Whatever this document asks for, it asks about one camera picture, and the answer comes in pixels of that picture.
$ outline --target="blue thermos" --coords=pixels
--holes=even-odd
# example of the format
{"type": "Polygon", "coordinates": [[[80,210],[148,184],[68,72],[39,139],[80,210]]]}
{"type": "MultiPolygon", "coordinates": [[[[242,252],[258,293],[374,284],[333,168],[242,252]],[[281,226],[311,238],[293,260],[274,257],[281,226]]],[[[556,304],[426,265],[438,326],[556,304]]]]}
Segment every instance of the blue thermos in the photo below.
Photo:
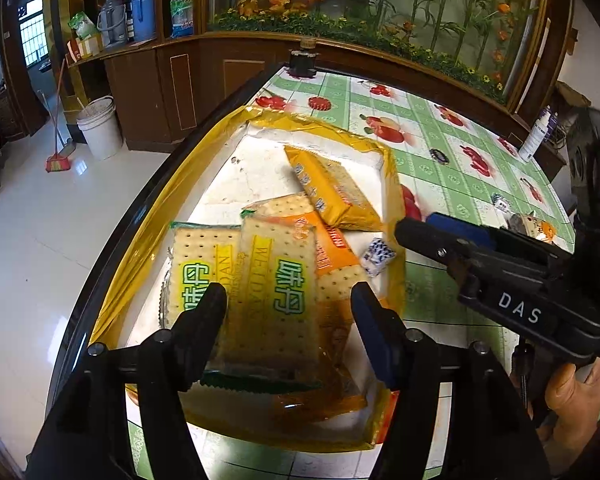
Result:
{"type": "Polygon", "coordinates": [[[131,11],[134,17],[134,40],[152,40],[155,33],[154,0],[131,0],[131,11]]]}

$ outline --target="cracker package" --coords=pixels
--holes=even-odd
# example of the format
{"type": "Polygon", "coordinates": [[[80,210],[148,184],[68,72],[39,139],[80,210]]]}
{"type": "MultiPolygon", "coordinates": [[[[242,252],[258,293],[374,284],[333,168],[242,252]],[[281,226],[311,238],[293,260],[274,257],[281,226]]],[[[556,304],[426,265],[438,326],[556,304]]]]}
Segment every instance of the cracker package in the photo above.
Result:
{"type": "Polygon", "coordinates": [[[239,226],[172,222],[171,269],[162,291],[160,325],[170,328],[181,312],[196,308],[210,282],[231,289],[239,226]]]}
{"type": "Polygon", "coordinates": [[[331,361],[339,365],[353,323],[349,299],[351,287],[357,282],[368,281],[342,232],[322,222],[303,192],[256,202],[245,207],[242,214],[283,218],[296,225],[315,227],[320,345],[331,361]]]}
{"type": "Polygon", "coordinates": [[[285,153],[325,224],[359,231],[382,231],[378,213],[339,162],[291,146],[285,146],[285,153]]]}
{"type": "Polygon", "coordinates": [[[219,372],[236,379],[235,389],[320,387],[315,271],[315,228],[244,218],[218,352],[219,372]]]}

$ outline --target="broom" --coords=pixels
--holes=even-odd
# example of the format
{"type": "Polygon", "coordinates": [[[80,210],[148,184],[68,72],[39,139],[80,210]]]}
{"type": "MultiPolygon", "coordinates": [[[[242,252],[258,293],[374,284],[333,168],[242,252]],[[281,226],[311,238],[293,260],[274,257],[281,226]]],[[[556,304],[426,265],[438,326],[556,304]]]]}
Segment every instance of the broom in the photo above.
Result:
{"type": "MultiPolygon", "coordinates": [[[[60,77],[58,78],[58,92],[56,94],[56,120],[54,124],[58,124],[58,112],[60,111],[60,86],[62,85],[62,76],[64,75],[64,66],[66,65],[66,58],[62,60],[62,67],[60,68],[60,77]]],[[[47,173],[51,171],[66,171],[71,168],[71,161],[66,156],[59,155],[58,153],[58,136],[54,130],[54,154],[51,155],[45,164],[45,170],[47,173]]]]}

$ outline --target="broom handle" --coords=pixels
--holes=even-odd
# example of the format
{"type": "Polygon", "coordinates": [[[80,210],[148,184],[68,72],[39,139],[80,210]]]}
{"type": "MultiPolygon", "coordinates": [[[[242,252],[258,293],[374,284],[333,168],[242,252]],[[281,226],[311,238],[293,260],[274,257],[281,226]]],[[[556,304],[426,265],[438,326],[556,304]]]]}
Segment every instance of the broom handle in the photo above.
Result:
{"type": "MultiPolygon", "coordinates": [[[[58,114],[60,112],[60,87],[62,86],[62,76],[64,75],[64,67],[66,66],[66,58],[62,58],[62,66],[60,67],[60,76],[58,77],[58,90],[56,90],[56,120],[54,124],[56,124],[56,130],[58,129],[58,114]]],[[[58,139],[54,135],[54,148],[56,150],[56,155],[58,154],[58,139]]]]}

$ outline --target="jar lid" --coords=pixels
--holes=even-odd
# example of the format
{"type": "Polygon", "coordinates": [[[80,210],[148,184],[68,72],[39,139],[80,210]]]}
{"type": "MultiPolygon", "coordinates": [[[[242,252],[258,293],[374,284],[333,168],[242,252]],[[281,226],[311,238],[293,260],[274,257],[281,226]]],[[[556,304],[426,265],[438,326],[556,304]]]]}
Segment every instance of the jar lid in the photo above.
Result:
{"type": "Polygon", "coordinates": [[[315,48],[315,38],[302,38],[300,40],[300,48],[315,48]]]}

